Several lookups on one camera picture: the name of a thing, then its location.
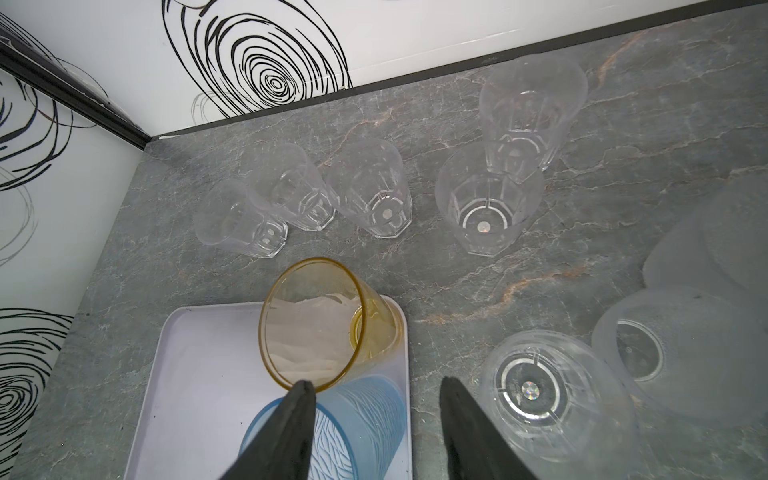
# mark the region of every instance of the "white tray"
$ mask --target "white tray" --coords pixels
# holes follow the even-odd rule
[[[384,296],[405,319],[394,300]],[[261,302],[188,306],[165,321],[141,406],[126,480],[217,480],[253,417],[286,394],[259,354]],[[408,332],[381,373],[405,393],[407,429],[386,480],[411,480]]]

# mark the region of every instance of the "blue cup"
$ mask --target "blue cup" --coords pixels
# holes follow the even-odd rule
[[[264,407],[246,430],[240,453],[282,399]],[[336,385],[317,394],[310,480],[381,480],[406,433],[406,403],[384,376]]]

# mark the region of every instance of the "black corner strip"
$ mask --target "black corner strip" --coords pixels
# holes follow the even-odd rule
[[[0,26],[0,68],[143,150],[151,137],[105,106],[87,87]]]
[[[441,77],[443,75],[459,73],[460,71],[464,70],[485,67],[487,65],[493,65],[502,61],[514,60],[515,58],[522,57],[524,55],[532,55],[535,53],[543,53],[545,51],[558,50],[560,48],[580,45],[590,41],[602,40],[604,38],[615,37],[618,35],[632,33],[634,31],[645,30],[648,28],[658,27],[660,25],[679,22],[689,18],[709,15],[710,13],[725,12],[735,8],[749,7],[751,5],[759,5],[762,3],[768,3],[768,0],[706,0],[705,2],[672,8],[671,10],[666,10],[664,12],[645,15],[644,17],[632,18],[623,22],[604,25],[602,27],[592,28],[591,30],[580,31],[578,33],[565,35],[563,37],[552,38],[550,40],[544,40],[530,45],[524,45],[522,47],[500,51],[490,55],[483,55],[481,57],[470,58],[469,60],[457,61],[456,63],[441,65],[439,67],[417,71],[411,74],[401,75],[399,77],[388,78],[386,80],[360,85],[359,87],[335,91],[331,94],[325,94],[319,97],[294,101],[290,104],[281,105],[279,107],[272,107],[267,110],[255,111],[250,114],[224,118],[223,120],[212,121],[207,124],[172,131],[167,134],[153,137],[153,139],[191,134],[196,131],[207,130],[209,128],[223,127],[224,125],[233,124],[238,121],[266,117],[268,115],[279,114],[283,113],[284,111],[309,107],[310,105],[317,105],[327,101],[354,97],[356,95],[383,90],[385,88],[398,87],[400,85],[409,84],[416,81],[428,80],[430,78]]]

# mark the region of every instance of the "gray marble countertop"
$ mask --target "gray marble countertop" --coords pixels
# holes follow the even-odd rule
[[[289,265],[332,257],[408,317],[414,478],[447,478],[443,376],[471,391],[488,353],[527,329],[589,342],[601,314],[643,288],[653,246],[730,178],[768,170],[768,5],[563,50],[589,99],[547,170],[531,228],[502,255],[465,253],[441,220],[443,161],[480,138],[487,68],[156,141],[147,147],[27,434],[14,478],[120,478],[155,346],[180,306],[262,300]],[[319,164],[358,136],[400,150],[413,223],[376,240],[340,215],[292,229],[271,260],[197,242],[196,200],[241,173],[245,144],[282,140]],[[632,478],[768,478],[768,421],[712,430],[640,403]]]

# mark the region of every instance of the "yellow cup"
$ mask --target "yellow cup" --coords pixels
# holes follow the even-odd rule
[[[321,392],[385,359],[404,328],[397,311],[341,263],[308,258],[272,286],[259,318],[259,347],[283,388],[309,380]]]

